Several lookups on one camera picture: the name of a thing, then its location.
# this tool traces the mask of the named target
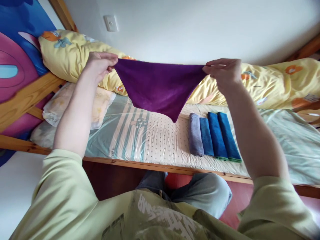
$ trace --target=purple cloth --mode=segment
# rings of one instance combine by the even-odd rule
[[[132,104],[164,114],[175,123],[193,90],[206,76],[201,65],[119,59],[114,66]]]

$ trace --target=blue rolled towel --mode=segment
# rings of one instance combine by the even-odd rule
[[[222,138],[218,116],[212,112],[208,112],[208,120],[215,157],[227,161],[228,154]]]
[[[232,162],[241,162],[242,160],[234,141],[227,115],[225,113],[218,112],[218,121],[229,160]]]
[[[203,157],[203,145],[200,131],[200,117],[195,113],[190,113],[189,118],[189,150],[195,156]]]
[[[209,121],[207,118],[200,118],[200,131],[204,154],[214,156]]]

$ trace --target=wall socket plate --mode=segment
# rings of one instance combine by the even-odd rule
[[[104,22],[106,23],[108,32],[117,32],[117,22],[114,15],[105,15],[103,16]]]

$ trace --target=forearm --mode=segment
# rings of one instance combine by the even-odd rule
[[[252,179],[276,176],[290,180],[279,142],[267,127],[242,84],[226,96],[241,156]]]
[[[57,127],[53,149],[64,149],[84,157],[88,143],[93,100],[97,86],[80,75],[71,100]]]

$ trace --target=light green shirt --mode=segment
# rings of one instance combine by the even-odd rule
[[[53,150],[31,207],[11,239],[312,239],[318,227],[293,186],[254,181],[238,231],[187,203],[135,190],[98,201],[79,155]]]

